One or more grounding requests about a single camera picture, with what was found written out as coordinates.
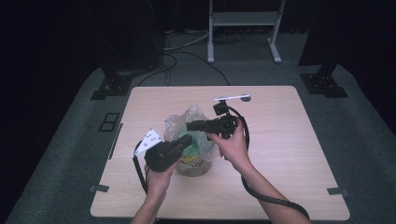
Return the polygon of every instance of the metal stand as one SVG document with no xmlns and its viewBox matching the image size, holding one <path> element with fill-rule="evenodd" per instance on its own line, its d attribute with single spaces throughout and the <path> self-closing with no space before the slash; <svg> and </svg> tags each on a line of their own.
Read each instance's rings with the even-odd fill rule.
<svg viewBox="0 0 396 224">
<path fill-rule="evenodd" d="M 330 59 L 325 62 L 317 73 L 300 74 L 310 94 L 324 94 L 327 98 L 347 98 L 344 88 L 339 87 L 332 78 L 337 62 Z"/>
<path fill-rule="evenodd" d="M 105 100 L 107 96 L 126 96 L 131 86 L 132 78 L 117 74 L 114 69 L 102 67 L 105 73 L 99 90 L 94 91 L 91 100 Z"/>
<path fill-rule="evenodd" d="M 281 0 L 278 11 L 269 12 L 213 12 L 213 0 L 209 2 L 209 37 L 207 41 L 207 61 L 215 61 L 213 50 L 213 27 L 214 26 L 249 26 L 249 25 L 274 25 L 274 32 L 268 38 L 268 45 L 274 57 L 275 63 L 281 63 L 275 41 L 282 20 L 283 9 L 286 0 Z"/>
</svg>

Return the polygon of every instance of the white stand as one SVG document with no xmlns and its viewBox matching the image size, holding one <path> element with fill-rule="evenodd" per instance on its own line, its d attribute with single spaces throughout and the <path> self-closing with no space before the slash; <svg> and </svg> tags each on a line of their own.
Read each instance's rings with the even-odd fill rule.
<svg viewBox="0 0 396 224">
<path fill-rule="evenodd" d="M 214 26 L 249 26 L 249 25 L 274 25 L 274 33 L 268 38 L 268 44 L 273 54 L 275 63 L 281 63 L 275 41 L 282 20 L 283 8 L 286 0 L 281 0 L 278 11 L 268 12 L 213 12 L 213 0 L 209 2 L 209 39 L 207 41 L 207 61 L 215 61 L 213 50 L 213 27 Z"/>
</svg>

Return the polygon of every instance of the clear plastic bag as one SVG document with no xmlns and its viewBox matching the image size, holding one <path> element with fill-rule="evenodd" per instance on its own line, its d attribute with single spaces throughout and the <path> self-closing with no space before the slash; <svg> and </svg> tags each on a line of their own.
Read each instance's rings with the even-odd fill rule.
<svg viewBox="0 0 396 224">
<path fill-rule="evenodd" d="M 207 119 L 198 105 L 191 105 L 183 115 L 171 115 L 165 121 L 165 141 L 176 140 L 185 133 L 192 136 L 192 145 L 184 149 L 182 160 L 177 166 L 177 170 L 183 175 L 190 177 L 203 175 L 210 169 L 212 159 L 219 155 L 217 145 L 208 141 L 205 133 L 187 131 L 187 122 Z"/>
</svg>

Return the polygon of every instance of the forearm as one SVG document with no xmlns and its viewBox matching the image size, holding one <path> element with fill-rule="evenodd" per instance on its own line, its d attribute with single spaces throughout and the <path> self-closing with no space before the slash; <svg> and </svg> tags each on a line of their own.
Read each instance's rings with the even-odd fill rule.
<svg viewBox="0 0 396 224">
<path fill-rule="evenodd" d="M 244 169 L 241 169 L 240 173 L 256 192 L 268 197 L 288 200 L 253 165 L 248 165 Z M 310 223 L 302 213 L 293 208 L 275 203 L 267 203 L 261 200 L 259 200 L 259 203 L 274 224 Z"/>
<path fill-rule="evenodd" d="M 152 224 L 163 204 L 163 197 L 147 196 L 140 209 L 132 219 L 131 224 Z"/>
</svg>

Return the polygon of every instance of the gray floor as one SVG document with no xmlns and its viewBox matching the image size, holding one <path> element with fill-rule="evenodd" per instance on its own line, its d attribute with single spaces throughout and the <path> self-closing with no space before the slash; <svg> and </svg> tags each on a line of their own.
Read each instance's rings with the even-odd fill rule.
<svg viewBox="0 0 396 224">
<path fill-rule="evenodd" d="M 198 37 L 171 34 L 167 47 Z M 341 223 L 394 223 L 396 221 L 396 138 L 361 92 L 355 78 L 341 66 L 333 77 L 349 98 L 310 95 L 301 73 L 318 71 L 318 66 L 299 67 L 306 34 L 280 34 L 276 41 L 282 64 L 275 64 L 266 44 L 268 34 L 235 35 L 232 44 L 215 45 L 215 63 L 231 85 L 291 85 L 300 94 L 334 177 L 342 189 L 351 217 Z M 205 59 L 205 43 L 178 50 Z M 148 78 L 141 86 L 227 85 L 213 67 L 187 53 L 170 53 L 177 59 L 168 73 Z M 174 59 L 164 56 L 164 64 Z M 144 80 L 133 79 L 132 87 Z M 7 223 L 128 223 L 128 218 L 97 218 L 90 214 L 115 132 L 98 132 L 107 113 L 122 115 L 128 96 L 91 101 L 104 79 L 94 71 L 81 87 L 57 133 L 37 166 Z M 220 221 L 174 221 L 159 223 L 220 223 Z M 224 223 L 262 223 L 227 221 Z M 332 223 L 318 221 L 315 223 Z"/>
</svg>

